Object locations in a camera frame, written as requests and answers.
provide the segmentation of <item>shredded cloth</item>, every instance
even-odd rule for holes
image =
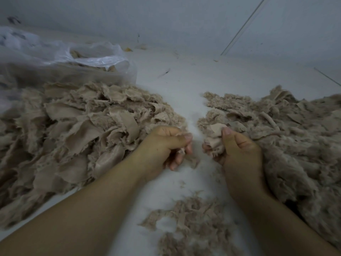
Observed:
[[[171,210],[154,210],[140,224],[156,230],[156,222],[163,217],[177,221],[176,239],[166,232],[159,240],[161,256],[208,256],[222,250],[229,256],[240,256],[242,251],[232,242],[233,224],[224,221],[223,205],[217,199],[204,200],[198,196],[178,200]]]
[[[341,94],[297,100],[281,86],[260,101],[206,92],[212,107],[198,126],[213,156],[222,154],[221,128],[249,136],[264,152],[274,195],[294,204],[308,225],[341,250]]]
[[[157,125],[186,129],[160,95],[133,86],[23,89],[22,101],[0,118],[0,227],[100,177]]]

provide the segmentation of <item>left hand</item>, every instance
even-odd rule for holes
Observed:
[[[166,167],[176,170],[184,158],[184,154],[177,153],[180,148],[185,148],[186,154],[192,154],[192,138],[191,133],[182,133],[177,127],[158,126],[131,154],[130,159],[138,165],[144,180],[152,180]]]

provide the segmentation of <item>fingernail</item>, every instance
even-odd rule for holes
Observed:
[[[224,135],[232,134],[232,129],[230,129],[229,127],[224,127],[223,128],[223,134]]]
[[[186,141],[191,141],[193,139],[193,135],[191,133],[184,134],[184,137],[186,138]]]
[[[176,162],[172,162],[169,166],[169,168],[172,170],[172,171],[175,171],[176,168],[178,167],[178,165],[176,164]]]

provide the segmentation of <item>right hand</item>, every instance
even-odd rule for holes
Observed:
[[[269,195],[262,168],[262,149],[251,139],[230,128],[222,129],[225,152],[214,159],[223,166],[228,191],[239,204],[258,195]],[[210,147],[202,145],[209,153]]]

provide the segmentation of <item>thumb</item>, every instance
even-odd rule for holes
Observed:
[[[188,145],[193,139],[191,133],[183,135],[177,135],[175,137],[165,137],[165,141],[168,149],[179,149]]]
[[[226,153],[228,155],[235,153],[240,150],[236,143],[235,132],[230,128],[225,127],[222,129],[223,144],[225,146]]]

